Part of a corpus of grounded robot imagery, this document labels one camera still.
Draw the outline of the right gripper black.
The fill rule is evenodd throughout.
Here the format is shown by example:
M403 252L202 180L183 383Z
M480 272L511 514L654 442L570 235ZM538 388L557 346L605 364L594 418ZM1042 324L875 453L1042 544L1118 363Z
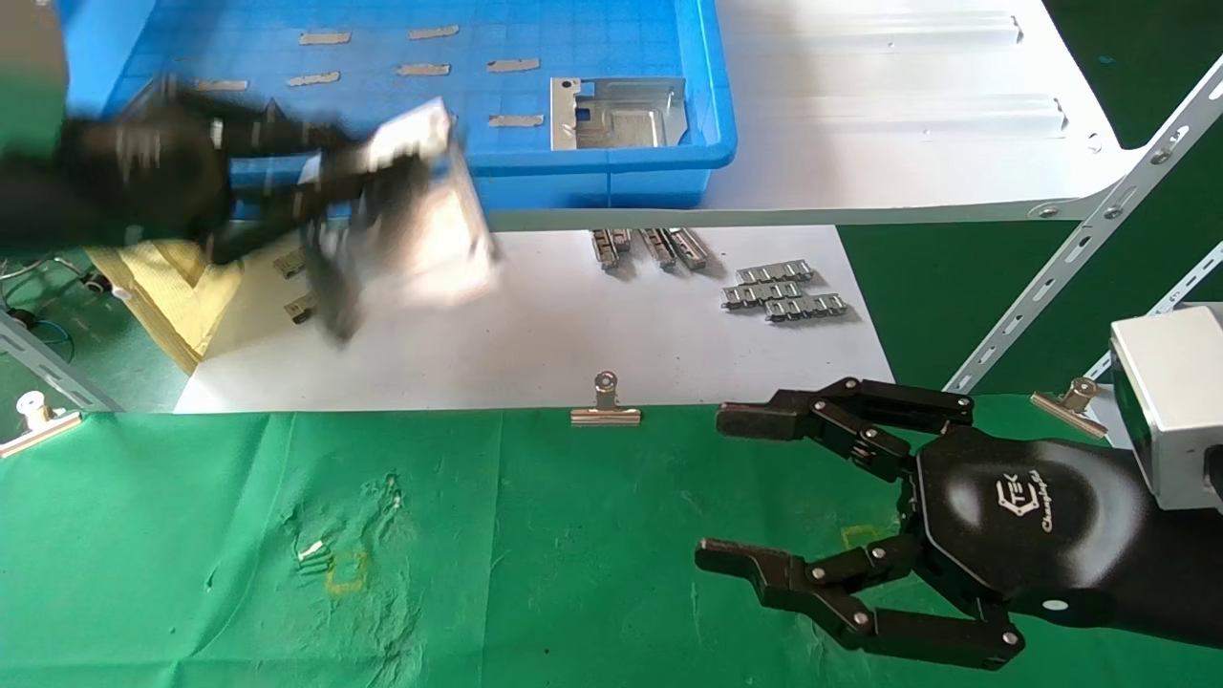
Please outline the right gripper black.
M1071 628L1221 637L1221 514L1163 510L1128 450L956 428L914 458L934 587Z

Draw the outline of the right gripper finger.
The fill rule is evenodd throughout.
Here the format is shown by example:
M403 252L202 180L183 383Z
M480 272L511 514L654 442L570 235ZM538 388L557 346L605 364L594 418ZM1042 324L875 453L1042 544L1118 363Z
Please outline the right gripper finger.
M1025 637L1004 609L974 601L966 618L870 607L857 591L917 573L920 536L887 536L808 561L772 547L703 536L700 569L751 584L764 607L804 615L844 649L964 668L999 670L1022 653Z
M844 378L818 391L781 389L766 402L724 402L717 430L726 437L812 440L883 481L912 473L912 446L892 434L905 428L927 435L974 425L967 396L936 389Z

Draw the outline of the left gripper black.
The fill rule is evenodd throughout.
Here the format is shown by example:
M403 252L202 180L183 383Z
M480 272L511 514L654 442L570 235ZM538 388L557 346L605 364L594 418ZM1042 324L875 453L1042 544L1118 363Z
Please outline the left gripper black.
M124 117L65 120L57 171L75 202L57 226L73 247L192 241L216 265L323 221L334 205L415 218L422 193L363 188L428 182L428 160L415 149L378 153L372 137L272 106L235 117L221 97L148 97ZM281 189L292 186L306 189Z

